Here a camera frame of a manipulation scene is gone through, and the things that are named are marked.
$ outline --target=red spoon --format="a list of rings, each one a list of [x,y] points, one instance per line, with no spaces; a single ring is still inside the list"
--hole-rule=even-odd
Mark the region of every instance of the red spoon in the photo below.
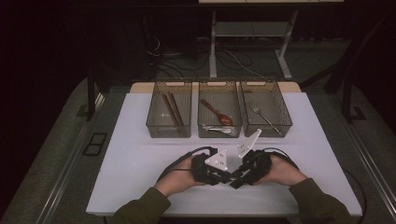
[[[205,99],[202,99],[201,103],[206,105],[207,108],[209,108],[213,113],[215,113],[218,116],[219,121],[222,125],[233,126],[233,120],[230,117],[228,117],[227,115],[220,114],[219,111],[213,108],[213,106],[210,103],[208,103]]]

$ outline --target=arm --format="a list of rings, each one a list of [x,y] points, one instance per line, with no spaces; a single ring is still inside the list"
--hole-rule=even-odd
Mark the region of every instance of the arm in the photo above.
[[[254,185],[276,182],[290,186],[297,201],[300,218],[309,223],[353,223],[347,208],[334,197],[325,194],[312,178],[308,178],[283,159],[271,155],[271,171]]]
[[[111,223],[157,223],[163,212],[171,205],[167,199],[169,196],[194,186],[203,185],[203,183],[195,182],[191,172],[186,172],[191,168],[192,158],[189,157],[176,165],[174,169],[180,170],[169,172],[154,187],[148,189],[139,200],[130,201],[117,210],[111,218]]]

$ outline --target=sweater cuff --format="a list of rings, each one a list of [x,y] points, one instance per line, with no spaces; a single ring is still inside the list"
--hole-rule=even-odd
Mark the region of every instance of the sweater cuff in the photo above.
[[[149,188],[140,198],[140,202],[150,208],[149,217],[160,217],[171,206],[169,200],[155,188]]]
[[[289,191],[298,202],[299,207],[309,207],[310,204],[315,204],[318,197],[324,194],[312,178],[307,178],[290,187]]]

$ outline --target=forearm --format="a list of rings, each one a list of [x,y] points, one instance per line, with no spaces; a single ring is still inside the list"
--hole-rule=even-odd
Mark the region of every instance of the forearm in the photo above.
[[[306,223],[353,223],[347,208],[325,194],[311,178],[290,188],[299,206],[300,218]]]
[[[170,205],[168,199],[157,189],[150,188],[139,200],[130,201],[121,207],[111,218],[111,223],[158,223]]]

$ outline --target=brown chopstick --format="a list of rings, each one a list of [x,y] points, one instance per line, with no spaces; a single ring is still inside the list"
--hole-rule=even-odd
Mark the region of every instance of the brown chopstick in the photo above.
[[[174,122],[176,125],[179,125],[178,122],[177,122],[177,119],[176,119],[176,117],[175,117],[174,111],[172,110],[172,107],[171,107],[171,105],[169,104],[168,98],[167,98],[166,95],[163,94],[163,93],[161,93],[161,95],[163,96],[163,100],[165,101],[166,107],[168,108],[169,114],[171,115],[173,122]]]
[[[177,108],[177,104],[176,104],[176,100],[175,100],[174,94],[169,91],[168,95],[169,95],[169,99],[171,100],[171,104],[172,104],[172,106],[174,108],[174,112],[176,112],[176,117],[177,117],[178,124],[179,125],[184,125],[183,124],[183,119],[181,118],[180,112],[178,111],[178,108]]]

